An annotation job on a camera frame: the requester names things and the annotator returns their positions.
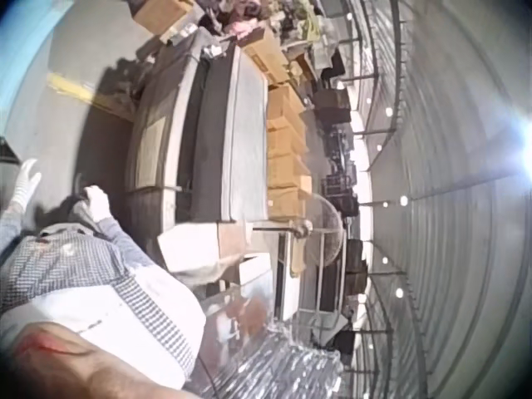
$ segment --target skin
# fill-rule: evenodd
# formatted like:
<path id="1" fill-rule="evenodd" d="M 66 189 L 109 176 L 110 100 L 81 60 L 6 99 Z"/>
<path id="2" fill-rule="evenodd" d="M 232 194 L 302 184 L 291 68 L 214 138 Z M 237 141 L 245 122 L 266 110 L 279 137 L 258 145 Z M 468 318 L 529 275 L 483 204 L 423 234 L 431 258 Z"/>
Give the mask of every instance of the skin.
<path id="1" fill-rule="evenodd" d="M 198 399 L 152 382 L 118 357 L 55 323 L 26 326 L 12 346 L 12 357 L 42 398 Z"/>

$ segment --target round fan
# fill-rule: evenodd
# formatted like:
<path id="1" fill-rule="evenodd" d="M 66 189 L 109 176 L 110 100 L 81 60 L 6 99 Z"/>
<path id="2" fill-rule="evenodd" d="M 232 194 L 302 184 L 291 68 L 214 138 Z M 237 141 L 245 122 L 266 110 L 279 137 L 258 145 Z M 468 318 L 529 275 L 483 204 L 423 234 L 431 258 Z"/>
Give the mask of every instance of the round fan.
<path id="1" fill-rule="evenodd" d="M 305 264 L 320 264 L 323 240 L 323 266 L 328 266 L 342 247 L 342 217 L 333 204 L 318 194 L 306 195 L 304 209 L 304 223 L 312 225 L 305 242 Z"/>

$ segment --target stacked cardboard boxes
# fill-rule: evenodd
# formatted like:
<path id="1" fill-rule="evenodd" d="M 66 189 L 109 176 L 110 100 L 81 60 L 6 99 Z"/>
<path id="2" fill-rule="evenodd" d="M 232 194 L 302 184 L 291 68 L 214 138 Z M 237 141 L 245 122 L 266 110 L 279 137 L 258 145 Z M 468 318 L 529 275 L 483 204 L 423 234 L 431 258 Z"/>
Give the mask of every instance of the stacked cardboard boxes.
<path id="1" fill-rule="evenodd" d="M 303 158 L 307 153 L 305 111 L 291 81 L 302 75 L 299 65 L 289 65 L 269 28 L 255 29 L 239 41 L 268 78 L 268 212 L 271 219 L 303 217 L 312 179 Z"/>
<path id="2" fill-rule="evenodd" d="M 268 94 L 268 214 L 271 219 L 305 215 L 312 178 L 303 157 L 307 152 L 305 107 L 289 83 Z"/>
<path id="3" fill-rule="evenodd" d="M 269 85 L 290 79 L 287 71 L 289 61 L 271 29 L 255 29 L 238 44 L 268 78 Z"/>

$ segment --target gray sleeve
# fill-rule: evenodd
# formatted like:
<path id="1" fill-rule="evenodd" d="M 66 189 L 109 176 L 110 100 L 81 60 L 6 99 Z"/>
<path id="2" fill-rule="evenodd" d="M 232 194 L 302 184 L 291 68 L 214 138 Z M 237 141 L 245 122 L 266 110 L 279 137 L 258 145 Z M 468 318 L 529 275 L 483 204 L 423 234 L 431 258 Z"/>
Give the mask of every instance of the gray sleeve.
<path id="1" fill-rule="evenodd" d="M 22 212 L 7 208 L 0 217 L 0 258 L 6 250 L 20 237 L 22 232 Z"/>
<path id="2" fill-rule="evenodd" d="M 106 218 L 98 222 L 101 232 L 121 251 L 127 263 L 136 263 L 142 266 L 155 264 L 148 255 L 144 253 L 135 241 L 122 230 L 122 227 L 114 218 Z"/>

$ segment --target warehouse floor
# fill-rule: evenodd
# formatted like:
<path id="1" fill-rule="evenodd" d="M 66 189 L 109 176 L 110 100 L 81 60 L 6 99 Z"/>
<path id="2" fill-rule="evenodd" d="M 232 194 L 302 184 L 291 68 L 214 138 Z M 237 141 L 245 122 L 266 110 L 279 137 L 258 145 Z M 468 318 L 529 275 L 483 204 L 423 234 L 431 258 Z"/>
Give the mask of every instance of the warehouse floor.
<path id="1" fill-rule="evenodd" d="M 102 111 L 72 93 L 58 91 L 47 79 L 62 76 L 79 90 L 108 94 L 114 91 L 137 54 L 153 44 L 138 26 L 125 2 L 76 2 L 57 25 L 28 70 L 7 123 L 11 132 L 23 132 L 16 143 L 22 159 L 38 158 L 42 182 L 28 207 L 26 226 L 39 229 L 64 218 L 61 204 L 72 194 L 78 175 L 102 187 L 111 199 L 115 216 L 125 221 L 122 190 L 132 122 Z M 307 164 L 316 187 L 329 171 L 323 144 L 313 118 L 307 134 Z M 12 193 L 15 165 L 0 164 L 0 205 Z M 254 237 L 254 249 L 277 257 L 277 240 Z M 312 306 L 316 276 L 307 273 L 305 303 Z"/>

